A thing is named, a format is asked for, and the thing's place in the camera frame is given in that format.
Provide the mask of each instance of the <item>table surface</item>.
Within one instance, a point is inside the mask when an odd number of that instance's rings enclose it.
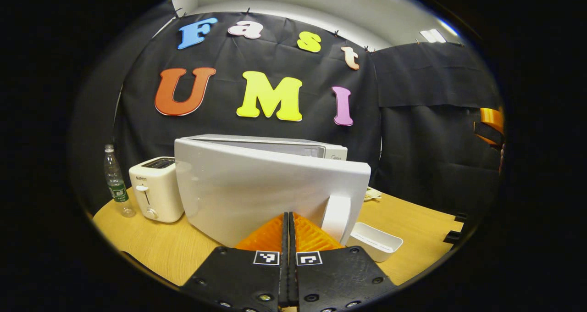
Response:
[[[132,188],[128,196],[137,214],[125,218],[109,201],[94,215],[94,224],[119,250],[130,253],[153,272],[176,285],[185,281],[219,243],[192,226],[185,214],[167,224],[145,218]],[[377,265],[399,285],[438,261],[452,247],[443,239],[449,231],[461,231],[454,216],[382,194],[365,201],[358,222],[403,239],[402,246]]]

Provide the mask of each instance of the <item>toaster knob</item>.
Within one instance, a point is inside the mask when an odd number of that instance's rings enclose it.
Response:
[[[157,219],[157,217],[159,216],[157,212],[153,209],[147,209],[147,215],[149,216],[149,218],[153,219]]]

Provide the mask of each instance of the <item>yellow letter m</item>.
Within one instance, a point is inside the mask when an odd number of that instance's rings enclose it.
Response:
[[[243,77],[247,80],[243,106],[237,109],[237,115],[241,117],[258,117],[259,109],[256,101],[259,99],[260,107],[267,118],[273,115],[275,108],[281,102],[277,111],[277,118],[299,122],[302,114],[299,112],[298,94],[302,81],[296,78],[285,77],[273,90],[267,76],[258,71],[245,71]]]

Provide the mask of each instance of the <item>black curtain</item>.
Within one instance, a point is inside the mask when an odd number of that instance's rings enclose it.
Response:
[[[182,42],[179,28],[209,18],[210,32],[202,34],[200,44],[178,49]],[[258,39],[234,36],[228,28],[239,21],[254,21],[264,26]],[[300,49],[300,32],[321,37],[317,53]],[[359,69],[351,69],[344,61],[341,47],[352,47],[359,57]],[[170,68],[187,72],[176,86],[174,100],[186,100],[191,94],[198,67],[212,67],[201,105],[184,116],[166,116],[154,105],[161,82],[160,73]],[[272,88],[285,77],[302,81],[299,89],[300,122],[280,120],[276,114],[267,118],[257,101],[260,115],[240,117],[236,111],[243,105],[247,80],[245,71],[266,74]],[[334,122],[337,116],[333,86],[350,90],[349,109],[352,126]],[[363,47],[332,32],[284,17],[258,13],[204,13],[172,21],[139,55],[124,80],[115,128],[116,152],[122,164],[127,186],[128,169],[158,156],[174,155],[174,140],[197,134],[236,134],[316,140],[348,149],[347,160],[365,162],[375,172],[379,161],[380,114],[377,105],[375,70]],[[96,201],[101,207],[109,199]]]
[[[111,143],[120,88],[140,52],[175,9],[168,0],[142,15],[104,50],[75,102],[67,143],[69,182],[94,214],[111,199],[105,185],[104,145]]]
[[[373,53],[383,150],[375,187],[442,212],[480,212],[498,188],[499,153],[473,134],[499,94],[468,47],[421,43]]]

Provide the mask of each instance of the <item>green bottle label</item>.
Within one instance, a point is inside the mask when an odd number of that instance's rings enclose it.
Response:
[[[109,186],[108,189],[110,189],[114,201],[124,202],[128,200],[128,194],[126,193],[124,184],[120,184],[118,186]]]

